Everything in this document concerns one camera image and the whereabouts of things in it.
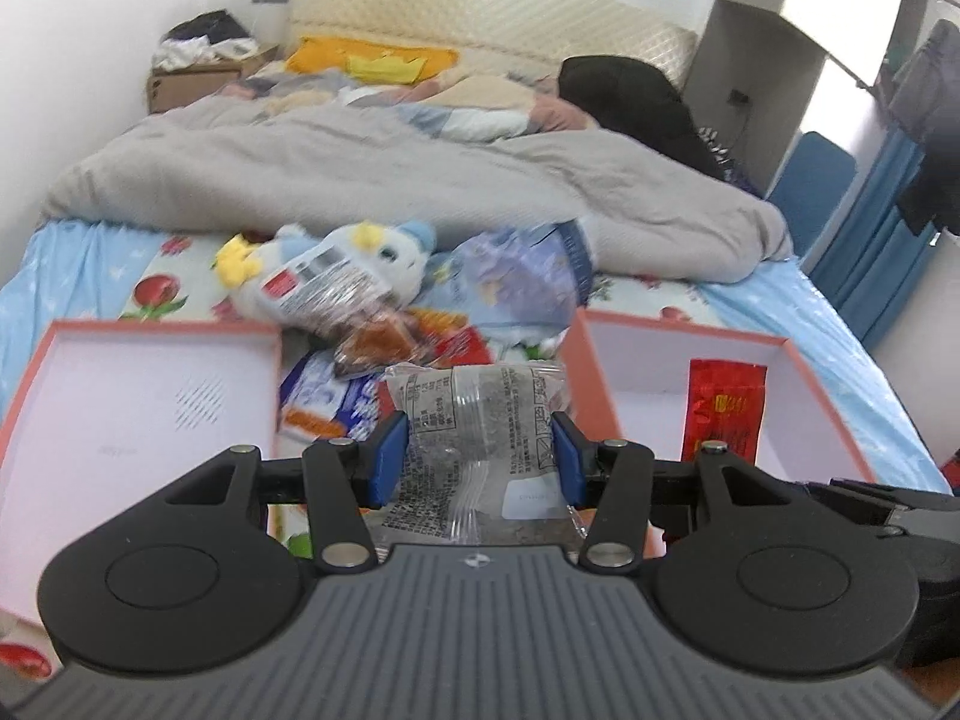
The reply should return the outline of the cardboard box with clothes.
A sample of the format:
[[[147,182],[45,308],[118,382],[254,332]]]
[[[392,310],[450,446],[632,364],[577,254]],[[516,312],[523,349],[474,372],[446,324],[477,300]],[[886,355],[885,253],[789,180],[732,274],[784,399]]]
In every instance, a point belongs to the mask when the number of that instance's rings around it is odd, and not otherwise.
[[[189,106],[254,75],[280,48],[261,43],[228,10],[201,13],[171,28],[156,46],[146,82],[149,114]]]

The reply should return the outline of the blue chair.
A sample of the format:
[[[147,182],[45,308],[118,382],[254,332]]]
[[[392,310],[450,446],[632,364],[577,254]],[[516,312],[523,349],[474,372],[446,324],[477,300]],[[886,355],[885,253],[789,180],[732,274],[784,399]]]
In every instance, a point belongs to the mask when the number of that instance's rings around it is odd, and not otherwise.
[[[784,216],[800,259],[825,231],[856,171],[853,156],[822,133],[800,135],[768,195]]]

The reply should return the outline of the cream quilted headboard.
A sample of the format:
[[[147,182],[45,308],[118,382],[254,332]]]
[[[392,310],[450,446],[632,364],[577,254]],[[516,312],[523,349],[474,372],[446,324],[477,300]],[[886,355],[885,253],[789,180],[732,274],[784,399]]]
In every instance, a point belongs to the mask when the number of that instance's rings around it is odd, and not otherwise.
[[[698,36],[619,0],[290,0],[286,47],[306,36],[448,47],[472,70],[550,75],[573,55],[624,55],[682,86]]]

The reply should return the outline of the hanging dark clothes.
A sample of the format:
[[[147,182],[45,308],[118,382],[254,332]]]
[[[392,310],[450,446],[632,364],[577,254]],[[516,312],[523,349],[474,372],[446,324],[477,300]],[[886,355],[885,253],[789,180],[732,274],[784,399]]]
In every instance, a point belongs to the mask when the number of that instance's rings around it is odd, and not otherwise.
[[[896,206],[919,236],[928,224],[958,234],[958,26],[939,20],[896,78],[889,114],[923,151]]]

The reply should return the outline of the pink box lid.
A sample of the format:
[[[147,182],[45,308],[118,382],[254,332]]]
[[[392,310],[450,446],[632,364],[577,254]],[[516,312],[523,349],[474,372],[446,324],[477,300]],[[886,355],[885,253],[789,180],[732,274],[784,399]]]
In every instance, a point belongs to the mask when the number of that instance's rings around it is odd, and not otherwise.
[[[281,338],[250,323],[53,323],[2,424],[2,608],[62,548],[229,445],[275,445]]]

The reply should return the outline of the white shrimp snack bag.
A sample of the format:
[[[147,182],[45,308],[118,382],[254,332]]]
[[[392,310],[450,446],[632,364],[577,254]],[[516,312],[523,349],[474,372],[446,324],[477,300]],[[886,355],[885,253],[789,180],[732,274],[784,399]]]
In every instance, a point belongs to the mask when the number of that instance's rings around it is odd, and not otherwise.
[[[355,377],[425,353],[405,307],[420,293],[427,259],[415,244],[381,244],[363,254],[317,244],[257,284],[272,319],[324,341],[335,372]]]

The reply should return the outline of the pink storage box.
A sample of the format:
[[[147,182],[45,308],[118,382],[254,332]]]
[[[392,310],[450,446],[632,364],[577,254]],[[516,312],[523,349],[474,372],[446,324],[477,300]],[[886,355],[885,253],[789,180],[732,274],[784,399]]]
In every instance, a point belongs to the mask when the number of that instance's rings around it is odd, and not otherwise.
[[[594,515],[581,566],[624,574],[659,554],[656,533],[705,523],[722,543],[844,561],[874,547],[805,491],[874,475],[792,341],[583,309],[560,359],[563,496]]]

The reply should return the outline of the blue curtain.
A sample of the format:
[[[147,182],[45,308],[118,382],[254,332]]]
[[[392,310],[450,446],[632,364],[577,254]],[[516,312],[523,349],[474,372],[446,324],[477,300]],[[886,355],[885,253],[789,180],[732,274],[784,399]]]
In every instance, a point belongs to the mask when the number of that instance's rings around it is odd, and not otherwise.
[[[915,236],[896,199],[918,174],[923,150],[894,128],[850,213],[811,271],[818,291],[866,349],[880,343],[929,265],[930,224]]]

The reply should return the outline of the red gold candy packet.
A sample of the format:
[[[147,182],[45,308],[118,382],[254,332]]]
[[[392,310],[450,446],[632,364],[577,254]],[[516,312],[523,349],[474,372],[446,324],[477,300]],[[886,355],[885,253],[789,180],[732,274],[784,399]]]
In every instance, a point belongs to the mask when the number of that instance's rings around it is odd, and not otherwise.
[[[693,461],[708,442],[724,442],[754,465],[766,405],[766,369],[761,364],[692,359],[688,367],[681,461]]]

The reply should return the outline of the blue floral tissue pack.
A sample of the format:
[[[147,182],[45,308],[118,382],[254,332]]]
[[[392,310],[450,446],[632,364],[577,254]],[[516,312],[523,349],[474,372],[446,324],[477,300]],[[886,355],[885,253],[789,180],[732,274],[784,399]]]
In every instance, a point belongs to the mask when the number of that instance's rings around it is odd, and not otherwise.
[[[428,262],[416,304],[494,337],[550,337],[587,304],[594,257],[576,221],[480,232]]]

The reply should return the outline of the yellow pillow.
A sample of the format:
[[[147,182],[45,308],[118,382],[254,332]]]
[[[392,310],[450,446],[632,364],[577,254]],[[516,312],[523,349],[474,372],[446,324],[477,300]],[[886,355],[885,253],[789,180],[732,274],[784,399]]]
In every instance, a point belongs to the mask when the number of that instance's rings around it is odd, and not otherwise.
[[[304,36],[285,70],[313,75],[340,70],[365,85],[415,85],[455,67],[459,52],[447,47],[391,46],[338,36]]]

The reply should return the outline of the blue white noodle snack bag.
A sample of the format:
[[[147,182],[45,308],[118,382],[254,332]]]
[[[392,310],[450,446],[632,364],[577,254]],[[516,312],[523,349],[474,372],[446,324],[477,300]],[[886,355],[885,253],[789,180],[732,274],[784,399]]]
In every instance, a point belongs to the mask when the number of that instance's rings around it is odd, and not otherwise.
[[[364,440],[379,421],[379,374],[342,379],[332,351],[301,358],[280,388],[280,433],[302,442]]]

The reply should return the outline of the red yellow tofu snack pack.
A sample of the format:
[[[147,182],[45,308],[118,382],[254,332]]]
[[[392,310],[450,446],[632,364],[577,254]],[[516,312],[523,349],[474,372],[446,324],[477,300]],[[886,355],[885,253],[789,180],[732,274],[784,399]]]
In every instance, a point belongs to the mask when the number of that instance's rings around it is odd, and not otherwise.
[[[431,366],[449,369],[493,362],[485,340],[466,314],[421,307],[410,309],[409,314],[416,321],[421,338],[431,348]]]

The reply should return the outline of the grey clear snack packet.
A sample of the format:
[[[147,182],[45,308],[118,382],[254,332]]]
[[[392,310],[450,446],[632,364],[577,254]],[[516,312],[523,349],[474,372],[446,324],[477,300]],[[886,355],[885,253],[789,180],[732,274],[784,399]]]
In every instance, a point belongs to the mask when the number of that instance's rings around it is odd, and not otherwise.
[[[391,403],[410,418],[404,471],[391,502],[368,515],[374,543],[558,544],[586,527],[560,489],[550,418],[569,408],[556,362],[451,369],[394,366]]]

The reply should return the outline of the grey duvet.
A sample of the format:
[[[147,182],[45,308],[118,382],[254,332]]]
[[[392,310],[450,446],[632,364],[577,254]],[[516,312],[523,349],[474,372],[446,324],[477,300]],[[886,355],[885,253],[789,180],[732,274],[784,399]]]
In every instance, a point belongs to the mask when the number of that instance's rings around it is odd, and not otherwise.
[[[428,137],[393,107],[267,117],[231,96],[146,117],[69,167],[43,213],[190,232],[418,220],[444,249],[489,229],[578,220],[601,270],[716,283],[793,253],[775,205],[610,130],[467,145]]]

